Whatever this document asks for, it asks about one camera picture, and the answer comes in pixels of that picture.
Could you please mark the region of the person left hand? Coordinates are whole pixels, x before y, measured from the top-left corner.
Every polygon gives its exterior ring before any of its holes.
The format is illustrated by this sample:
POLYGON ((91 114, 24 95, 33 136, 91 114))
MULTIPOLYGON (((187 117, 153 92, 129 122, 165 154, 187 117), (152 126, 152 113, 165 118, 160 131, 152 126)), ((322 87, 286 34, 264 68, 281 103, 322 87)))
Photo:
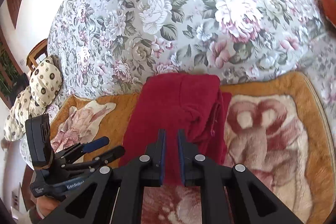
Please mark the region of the person left hand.
POLYGON ((41 218, 45 218, 47 215, 50 214, 58 205, 60 201, 48 197, 48 196, 41 196, 37 198, 36 208, 39 216, 41 218))

